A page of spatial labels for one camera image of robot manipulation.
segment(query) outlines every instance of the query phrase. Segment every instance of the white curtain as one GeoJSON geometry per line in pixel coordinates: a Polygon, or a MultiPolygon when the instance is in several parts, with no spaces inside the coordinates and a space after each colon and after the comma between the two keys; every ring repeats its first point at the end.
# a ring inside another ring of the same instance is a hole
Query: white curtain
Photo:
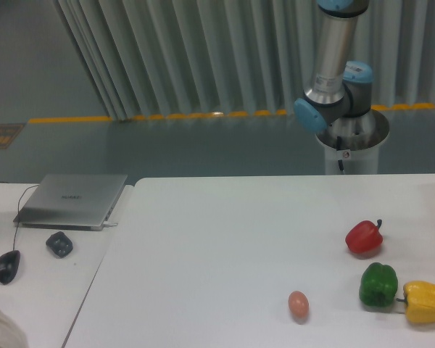
{"type": "MultiPolygon", "coordinates": [[[[293,112],[320,29],[314,0],[59,0],[111,117],[293,112]]],[[[435,104],[435,0],[370,0],[350,59],[373,104],[435,104]]]]}

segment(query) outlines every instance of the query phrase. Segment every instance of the bell pepper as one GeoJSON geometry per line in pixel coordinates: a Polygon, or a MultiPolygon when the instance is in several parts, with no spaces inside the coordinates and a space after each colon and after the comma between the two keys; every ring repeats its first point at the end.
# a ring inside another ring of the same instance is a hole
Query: bell pepper
{"type": "Polygon", "coordinates": [[[435,323],[435,284],[410,281],[403,286],[406,318],[411,323],[435,323]]]}
{"type": "Polygon", "coordinates": [[[378,231],[381,225],[382,220],[377,220],[377,225],[367,220],[358,223],[345,238],[349,250],[355,254],[362,254],[382,244],[384,238],[378,231]]]}
{"type": "Polygon", "coordinates": [[[361,277],[360,300],[367,306],[387,307],[398,291],[394,269],[381,263],[371,263],[361,277]]]}

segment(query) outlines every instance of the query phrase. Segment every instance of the pepper stem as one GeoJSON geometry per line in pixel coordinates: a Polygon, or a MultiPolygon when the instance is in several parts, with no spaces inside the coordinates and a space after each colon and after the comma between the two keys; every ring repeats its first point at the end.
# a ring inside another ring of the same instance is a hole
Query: pepper stem
{"type": "Polygon", "coordinates": [[[403,302],[405,305],[407,305],[407,300],[406,299],[396,299],[398,302],[403,302]]]}

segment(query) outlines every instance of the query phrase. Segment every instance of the closed laptop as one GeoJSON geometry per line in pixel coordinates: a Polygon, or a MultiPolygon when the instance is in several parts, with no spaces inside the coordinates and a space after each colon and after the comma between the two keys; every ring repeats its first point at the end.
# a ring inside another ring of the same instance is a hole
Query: closed laptop
{"type": "Polygon", "coordinates": [[[26,227],[101,230],[126,175],[48,174],[14,219],[26,227]]]}

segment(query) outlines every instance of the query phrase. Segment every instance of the green bell pepper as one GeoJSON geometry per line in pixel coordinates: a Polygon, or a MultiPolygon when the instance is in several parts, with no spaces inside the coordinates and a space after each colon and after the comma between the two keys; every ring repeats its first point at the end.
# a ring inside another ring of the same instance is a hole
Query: green bell pepper
{"type": "Polygon", "coordinates": [[[397,291],[397,274],[388,265],[372,263],[362,275],[360,300],[367,306],[387,307],[393,303],[397,291]]]}

